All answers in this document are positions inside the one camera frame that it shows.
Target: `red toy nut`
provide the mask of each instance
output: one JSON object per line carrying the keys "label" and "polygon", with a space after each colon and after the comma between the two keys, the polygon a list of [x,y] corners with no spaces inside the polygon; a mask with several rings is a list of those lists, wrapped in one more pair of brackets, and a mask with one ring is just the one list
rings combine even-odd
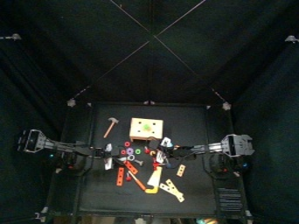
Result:
{"label": "red toy nut", "polygon": [[128,147],[131,145],[131,143],[129,142],[125,142],[125,147]]}

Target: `purple toy nut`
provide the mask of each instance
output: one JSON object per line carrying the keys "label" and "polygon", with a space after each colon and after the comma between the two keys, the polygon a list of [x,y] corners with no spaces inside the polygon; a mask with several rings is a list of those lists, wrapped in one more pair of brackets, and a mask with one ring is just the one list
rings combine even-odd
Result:
{"label": "purple toy nut", "polygon": [[127,153],[127,155],[133,155],[135,154],[135,150],[132,148],[127,148],[125,149],[125,153]]}

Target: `black tent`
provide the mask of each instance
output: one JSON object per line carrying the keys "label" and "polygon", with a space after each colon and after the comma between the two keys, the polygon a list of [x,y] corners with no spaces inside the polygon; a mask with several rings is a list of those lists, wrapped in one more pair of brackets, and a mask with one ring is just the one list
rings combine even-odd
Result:
{"label": "black tent", "polygon": [[[29,223],[52,182],[48,154],[16,151],[17,134],[76,138],[65,126],[87,125],[96,102],[96,111],[136,105],[144,116],[211,109],[211,141],[253,139],[244,187],[256,223],[297,223],[299,46],[285,41],[297,1],[2,0],[0,9],[2,223]],[[223,116],[228,125],[213,125]]]}

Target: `black fabric wall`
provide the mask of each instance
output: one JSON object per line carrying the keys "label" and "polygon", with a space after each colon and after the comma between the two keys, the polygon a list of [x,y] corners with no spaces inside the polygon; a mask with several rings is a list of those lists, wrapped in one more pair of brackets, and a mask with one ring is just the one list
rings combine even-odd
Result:
{"label": "black fabric wall", "polygon": [[16,151],[17,133],[35,128],[47,137],[59,139],[67,102],[17,41],[0,40],[0,78],[0,222],[4,223],[9,217],[19,220],[41,211],[51,178],[47,155]]}
{"label": "black fabric wall", "polygon": [[253,138],[245,178],[251,211],[261,223],[299,223],[299,45],[285,49],[240,96],[235,130]]}

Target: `wooden board with holes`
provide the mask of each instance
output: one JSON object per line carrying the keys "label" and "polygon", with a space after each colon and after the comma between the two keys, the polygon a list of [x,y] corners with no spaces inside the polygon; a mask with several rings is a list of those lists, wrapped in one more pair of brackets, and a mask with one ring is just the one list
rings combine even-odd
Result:
{"label": "wooden board with holes", "polygon": [[121,186],[123,185],[123,181],[124,181],[124,171],[125,168],[124,167],[119,167],[117,168],[117,175],[116,175],[116,185]]}

